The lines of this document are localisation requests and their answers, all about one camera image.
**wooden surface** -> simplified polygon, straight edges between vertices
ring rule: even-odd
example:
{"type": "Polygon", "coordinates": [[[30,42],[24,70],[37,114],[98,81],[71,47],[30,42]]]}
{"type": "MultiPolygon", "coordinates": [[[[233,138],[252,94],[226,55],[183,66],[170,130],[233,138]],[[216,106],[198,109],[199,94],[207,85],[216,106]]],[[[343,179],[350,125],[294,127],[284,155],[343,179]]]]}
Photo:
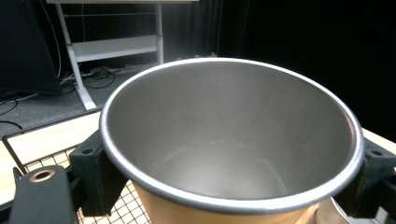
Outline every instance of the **wooden surface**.
{"type": "MultiPolygon", "coordinates": [[[[9,140],[22,163],[45,157],[51,153],[83,142],[98,129],[100,113],[73,119],[33,133],[9,140]]],[[[396,154],[396,144],[367,130],[363,134],[369,140],[396,154]]],[[[15,185],[12,167],[15,163],[0,142],[0,204],[14,198],[15,185]]]]}

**metal grid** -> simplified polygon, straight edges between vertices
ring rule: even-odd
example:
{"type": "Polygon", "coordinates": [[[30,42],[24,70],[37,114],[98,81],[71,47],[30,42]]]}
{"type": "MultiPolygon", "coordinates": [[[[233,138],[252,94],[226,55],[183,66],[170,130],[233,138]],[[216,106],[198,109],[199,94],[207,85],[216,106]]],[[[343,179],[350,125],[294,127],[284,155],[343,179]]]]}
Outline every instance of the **metal grid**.
{"type": "MultiPolygon", "coordinates": [[[[69,154],[76,148],[70,147],[59,152],[30,161],[24,164],[25,169],[31,172],[37,168],[48,165],[61,165],[66,167],[70,164],[69,154]]],[[[81,209],[77,212],[78,223],[131,223],[131,224],[150,224],[149,216],[146,213],[142,202],[134,189],[132,181],[128,181],[122,190],[119,200],[111,209],[111,216],[105,217],[84,217],[81,209]]]]}

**pot rim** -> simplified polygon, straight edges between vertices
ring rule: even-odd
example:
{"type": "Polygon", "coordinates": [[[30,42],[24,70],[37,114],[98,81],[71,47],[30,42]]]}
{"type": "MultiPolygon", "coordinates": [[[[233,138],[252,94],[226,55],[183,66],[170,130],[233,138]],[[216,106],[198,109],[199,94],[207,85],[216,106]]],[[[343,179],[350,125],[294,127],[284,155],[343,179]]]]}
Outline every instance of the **pot rim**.
{"type": "Polygon", "coordinates": [[[352,111],[337,96],[335,96],[332,92],[330,92],[323,86],[319,85],[317,82],[300,74],[292,72],[288,69],[271,65],[269,63],[259,63],[241,59],[201,58],[176,61],[155,66],[144,72],[139,73],[138,75],[135,75],[134,77],[131,77],[130,79],[122,83],[118,88],[116,88],[116,90],[110,95],[110,97],[106,101],[106,104],[102,109],[100,118],[100,132],[104,141],[107,156],[126,177],[133,180],[134,183],[136,183],[143,189],[175,203],[181,203],[190,207],[203,209],[206,211],[235,215],[266,215],[284,213],[291,210],[304,208],[314,203],[318,203],[321,200],[333,196],[347,186],[347,184],[353,179],[353,177],[358,173],[359,169],[361,168],[363,157],[363,137],[361,126],[352,111]],[[130,83],[134,82],[142,76],[150,74],[151,72],[158,71],[167,67],[178,66],[181,64],[210,62],[250,63],[269,67],[289,74],[293,77],[297,77],[300,80],[313,85],[319,91],[327,94],[339,106],[341,112],[344,114],[348,122],[352,139],[352,145],[350,150],[353,150],[353,153],[351,153],[350,155],[350,161],[343,167],[338,175],[334,176],[332,179],[323,183],[320,186],[289,196],[259,200],[221,199],[195,194],[186,190],[177,189],[166,185],[163,182],[156,180],[153,177],[139,170],[119,151],[108,129],[107,117],[115,98],[130,83]]]}

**metal pot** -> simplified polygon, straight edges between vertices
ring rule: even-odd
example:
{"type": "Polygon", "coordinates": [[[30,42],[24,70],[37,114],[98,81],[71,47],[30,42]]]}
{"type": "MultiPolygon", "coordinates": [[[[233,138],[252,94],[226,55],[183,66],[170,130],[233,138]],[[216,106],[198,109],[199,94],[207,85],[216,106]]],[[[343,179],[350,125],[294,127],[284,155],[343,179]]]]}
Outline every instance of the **metal pot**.
{"type": "Polygon", "coordinates": [[[295,223],[362,161],[361,127],[318,83],[237,59],[130,78],[100,119],[106,153],[153,223],[295,223]]]}

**shelf unit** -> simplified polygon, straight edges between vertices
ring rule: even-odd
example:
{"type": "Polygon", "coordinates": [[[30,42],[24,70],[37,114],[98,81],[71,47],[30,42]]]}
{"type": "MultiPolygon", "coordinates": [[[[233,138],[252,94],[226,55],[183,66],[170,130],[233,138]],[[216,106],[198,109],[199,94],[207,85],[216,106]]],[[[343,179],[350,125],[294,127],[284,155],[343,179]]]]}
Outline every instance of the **shelf unit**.
{"type": "Polygon", "coordinates": [[[95,109],[96,105],[82,82],[78,63],[106,58],[134,55],[157,51],[157,63],[163,63],[163,21],[162,3],[189,3],[197,0],[47,0],[55,4],[66,41],[67,53],[76,78],[76,90],[86,110],[95,109]],[[64,20],[61,4],[155,4],[156,34],[129,38],[108,39],[73,43],[64,20]]]}

